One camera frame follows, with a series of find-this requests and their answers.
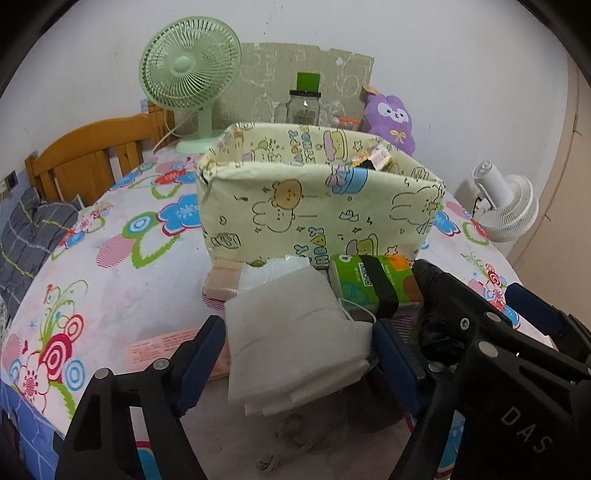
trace door frame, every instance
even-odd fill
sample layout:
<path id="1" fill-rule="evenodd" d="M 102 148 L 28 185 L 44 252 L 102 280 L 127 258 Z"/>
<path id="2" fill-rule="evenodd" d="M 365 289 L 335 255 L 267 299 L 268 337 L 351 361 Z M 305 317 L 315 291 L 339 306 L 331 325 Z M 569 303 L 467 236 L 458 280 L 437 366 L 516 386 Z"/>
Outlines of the door frame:
<path id="1" fill-rule="evenodd" d="M 515 242 L 515 245 L 507 255 L 507 260 L 511 266 L 514 266 L 521 258 L 521 255 L 523 255 L 523 252 L 530 244 L 531 239 L 537 233 L 538 228 L 540 228 L 542 220 L 548 212 L 552 200 L 554 200 L 554 196 L 556 195 L 556 191 L 558 190 L 558 186 L 560 185 L 564 174 L 564 169 L 566 168 L 566 162 L 569 159 L 570 149 L 573 144 L 573 135 L 576 131 L 577 113 L 579 110 L 579 86 L 580 82 L 585 82 L 585 79 L 582 77 L 577 64 L 570 55 L 567 55 L 567 62 L 569 71 L 569 88 L 566 97 L 566 112 L 564 114 L 562 135 L 558 144 L 556 158 L 554 159 L 552 170 L 548 176 L 548 181 L 540 195 L 540 212 L 538 218 L 533 226 Z"/>

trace jar lid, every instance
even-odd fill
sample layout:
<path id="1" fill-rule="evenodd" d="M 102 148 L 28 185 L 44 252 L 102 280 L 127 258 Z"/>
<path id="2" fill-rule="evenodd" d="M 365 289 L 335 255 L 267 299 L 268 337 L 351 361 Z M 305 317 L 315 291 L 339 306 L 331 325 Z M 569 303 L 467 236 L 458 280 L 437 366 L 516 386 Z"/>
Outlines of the jar lid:
<path id="1" fill-rule="evenodd" d="M 298 72 L 295 89 L 299 92 L 318 92 L 320 73 Z"/>
<path id="2" fill-rule="evenodd" d="M 322 94 L 320 92 L 305 92 L 303 90 L 290 90 L 290 95 L 294 96 L 300 96 L 300 97 L 314 97 L 314 98 L 320 98 L 322 96 Z"/>

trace purple plush toy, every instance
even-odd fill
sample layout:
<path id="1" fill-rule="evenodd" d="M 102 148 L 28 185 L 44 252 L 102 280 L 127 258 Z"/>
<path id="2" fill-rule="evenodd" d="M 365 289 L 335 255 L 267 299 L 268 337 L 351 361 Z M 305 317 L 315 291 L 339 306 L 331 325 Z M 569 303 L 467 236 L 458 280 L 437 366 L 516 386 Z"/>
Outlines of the purple plush toy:
<path id="1" fill-rule="evenodd" d="M 413 122 L 400 98 L 381 93 L 370 95 L 363 123 L 364 131 L 379 135 L 410 156 L 414 153 Z"/>

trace pink label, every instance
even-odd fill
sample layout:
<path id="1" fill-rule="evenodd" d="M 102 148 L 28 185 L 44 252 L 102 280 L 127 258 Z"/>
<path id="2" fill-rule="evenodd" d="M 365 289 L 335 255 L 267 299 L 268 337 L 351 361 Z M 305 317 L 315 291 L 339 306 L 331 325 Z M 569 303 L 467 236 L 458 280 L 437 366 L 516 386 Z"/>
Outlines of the pink label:
<path id="1" fill-rule="evenodd" d="M 133 343 L 127 347 L 129 359 L 129 371 L 138 372 L 144 370 L 158 358 L 170 358 L 179 345 L 187 340 L 192 340 L 199 330 L 181 330 L 179 332 L 165 333 L 154 338 Z M 230 373 L 230 351 L 228 342 L 224 343 L 222 351 L 209 379 L 225 377 Z"/>

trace gray plaid pillow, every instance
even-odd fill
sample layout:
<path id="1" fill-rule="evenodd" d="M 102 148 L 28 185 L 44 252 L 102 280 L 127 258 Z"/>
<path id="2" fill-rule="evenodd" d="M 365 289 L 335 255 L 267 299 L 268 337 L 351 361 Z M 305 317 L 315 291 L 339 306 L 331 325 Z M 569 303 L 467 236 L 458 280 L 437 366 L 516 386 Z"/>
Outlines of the gray plaid pillow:
<path id="1" fill-rule="evenodd" d="M 10 318 L 77 217 L 71 203 L 45 202 L 35 188 L 22 194 L 0 237 L 0 295 Z"/>

